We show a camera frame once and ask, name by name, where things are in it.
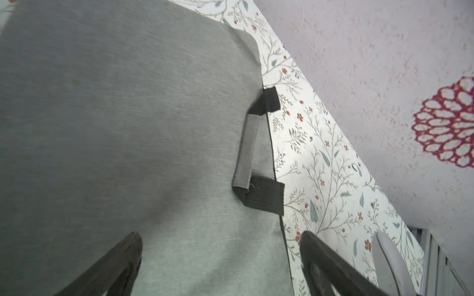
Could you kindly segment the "grey laptop bag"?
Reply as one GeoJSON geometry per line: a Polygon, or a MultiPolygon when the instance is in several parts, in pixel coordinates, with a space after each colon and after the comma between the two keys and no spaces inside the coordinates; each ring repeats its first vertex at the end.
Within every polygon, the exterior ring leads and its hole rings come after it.
{"type": "Polygon", "coordinates": [[[135,296],[290,296],[256,39],[170,1],[20,1],[1,33],[1,294],[130,233],[135,296]]]}

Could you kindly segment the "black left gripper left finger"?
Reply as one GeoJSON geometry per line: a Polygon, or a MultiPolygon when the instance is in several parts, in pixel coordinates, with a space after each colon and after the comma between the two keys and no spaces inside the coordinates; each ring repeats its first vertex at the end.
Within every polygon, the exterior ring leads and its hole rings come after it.
{"type": "Polygon", "coordinates": [[[142,261],[143,240],[132,232],[57,296],[129,296],[142,261]]]}

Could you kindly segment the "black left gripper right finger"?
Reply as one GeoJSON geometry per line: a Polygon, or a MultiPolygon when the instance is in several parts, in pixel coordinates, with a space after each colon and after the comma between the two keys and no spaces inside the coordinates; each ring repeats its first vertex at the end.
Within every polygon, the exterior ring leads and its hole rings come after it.
{"type": "Polygon", "coordinates": [[[300,254],[303,273],[312,296],[384,296],[345,259],[314,233],[301,234],[300,254]]]}

